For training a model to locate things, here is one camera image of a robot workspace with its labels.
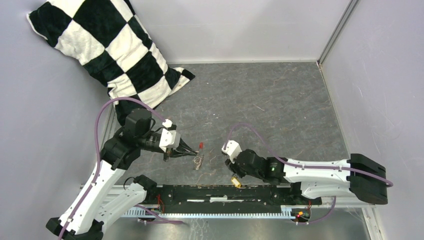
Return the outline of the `silver keyring bundle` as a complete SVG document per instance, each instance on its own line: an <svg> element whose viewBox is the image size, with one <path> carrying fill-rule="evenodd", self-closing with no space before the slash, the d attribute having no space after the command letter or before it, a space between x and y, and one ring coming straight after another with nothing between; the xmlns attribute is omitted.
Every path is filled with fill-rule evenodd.
<svg viewBox="0 0 424 240"><path fill-rule="evenodd" d="M203 154L203 153L198 153L195 157L194 157L194 159L193 159L193 169L195 170L195 171L198 171L200 168L201 168L201 166L202 166L202 164L203 164L203 161L204 161L204 158L205 158L205 155Z"/></svg>

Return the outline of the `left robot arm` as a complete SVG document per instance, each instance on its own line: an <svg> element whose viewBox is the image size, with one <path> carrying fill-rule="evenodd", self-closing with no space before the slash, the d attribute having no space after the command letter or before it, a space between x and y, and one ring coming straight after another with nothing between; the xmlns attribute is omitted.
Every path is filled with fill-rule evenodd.
<svg viewBox="0 0 424 240"><path fill-rule="evenodd" d="M102 205L117 180L142 151L163 154L163 160L195 156L198 152L182 139L170 120L153 130L156 121L144 108L134 109L98 153L99 160L77 198L60 217L48 220L46 228L61 240L100 240L107 227L137 204L164 207L155 181L140 175L106 205Z"/></svg>

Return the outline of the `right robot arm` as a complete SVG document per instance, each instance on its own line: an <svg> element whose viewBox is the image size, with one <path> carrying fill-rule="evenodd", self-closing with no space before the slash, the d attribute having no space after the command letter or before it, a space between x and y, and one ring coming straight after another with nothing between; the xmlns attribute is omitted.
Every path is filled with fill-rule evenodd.
<svg viewBox="0 0 424 240"><path fill-rule="evenodd" d="M289 199L302 204L321 197L353 197L374 205L388 204L386 168L359 153L349 159L317 162L261 157L253 150L236 150L225 165L239 178L251 176L271 185L290 185Z"/></svg>

